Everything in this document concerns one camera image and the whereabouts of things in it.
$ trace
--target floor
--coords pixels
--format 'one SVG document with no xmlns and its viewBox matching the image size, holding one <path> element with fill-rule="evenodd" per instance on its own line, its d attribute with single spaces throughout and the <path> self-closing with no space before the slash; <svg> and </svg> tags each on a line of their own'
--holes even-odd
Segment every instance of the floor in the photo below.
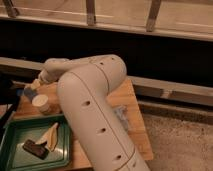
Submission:
<svg viewBox="0 0 213 171">
<path fill-rule="evenodd" d="M 213 126 L 144 114 L 152 171 L 212 171 Z"/>
</svg>

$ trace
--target wood grain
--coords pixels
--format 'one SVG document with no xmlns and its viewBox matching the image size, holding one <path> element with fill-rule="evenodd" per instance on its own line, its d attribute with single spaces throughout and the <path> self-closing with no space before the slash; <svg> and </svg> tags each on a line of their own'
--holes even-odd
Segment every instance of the wood grain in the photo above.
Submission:
<svg viewBox="0 0 213 171">
<path fill-rule="evenodd" d="M 51 115 L 60 112 L 60 107 L 56 96 L 56 86 L 57 83 L 54 83 L 51 85 L 42 86 L 38 89 L 39 93 L 48 95 L 52 107 Z M 145 160 L 152 160 L 153 153 L 151 145 L 134 94 L 131 80 L 127 78 L 117 90 L 112 92 L 107 97 L 107 100 L 112 107 L 119 105 L 127 106 L 126 116 L 130 125 L 128 134 L 133 140 L 134 144 L 138 147 L 143 158 Z M 18 107 L 17 113 L 14 115 L 14 118 L 17 119 L 26 117 L 36 117 L 42 115 L 42 113 L 40 113 L 35 107 L 31 105 L 31 103 L 26 97 L 22 96 L 20 105 Z M 70 155 L 71 162 L 66 167 L 59 168 L 56 170 L 73 170 L 91 167 L 89 160 L 87 159 L 79 141 L 76 138 L 74 138 Z"/>
</svg>

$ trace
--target yellow object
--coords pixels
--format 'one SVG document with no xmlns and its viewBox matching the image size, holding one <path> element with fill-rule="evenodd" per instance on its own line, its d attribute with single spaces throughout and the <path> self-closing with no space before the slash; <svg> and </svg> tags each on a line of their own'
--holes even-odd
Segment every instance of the yellow object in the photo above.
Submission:
<svg viewBox="0 0 213 171">
<path fill-rule="evenodd" d="M 58 142 L 57 128 L 58 128 L 58 123 L 56 122 L 51 128 L 49 128 L 42 135 L 42 137 L 38 141 L 36 141 L 36 144 L 43 144 L 47 142 L 45 147 L 49 151 L 54 151 Z"/>
</svg>

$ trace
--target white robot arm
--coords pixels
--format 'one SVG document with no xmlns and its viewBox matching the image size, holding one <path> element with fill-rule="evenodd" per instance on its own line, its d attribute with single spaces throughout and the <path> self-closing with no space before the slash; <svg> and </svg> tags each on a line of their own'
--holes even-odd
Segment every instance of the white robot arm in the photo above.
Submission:
<svg viewBox="0 0 213 171">
<path fill-rule="evenodd" d="M 44 83 L 59 79 L 62 111 L 96 171 L 149 170 L 106 101 L 125 77 L 125 64 L 115 55 L 49 59 L 39 75 Z"/>
</svg>

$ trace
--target chocolate bar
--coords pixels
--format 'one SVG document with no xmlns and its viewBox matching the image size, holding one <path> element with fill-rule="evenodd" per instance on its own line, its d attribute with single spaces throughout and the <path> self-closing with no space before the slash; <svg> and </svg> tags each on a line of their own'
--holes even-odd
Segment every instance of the chocolate bar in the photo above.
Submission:
<svg viewBox="0 0 213 171">
<path fill-rule="evenodd" d="M 48 150 L 43 145 L 35 144 L 35 142 L 30 139 L 25 141 L 22 147 L 25 151 L 33 154 L 34 156 L 42 160 L 45 159 L 48 154 Z"/>
</svg>

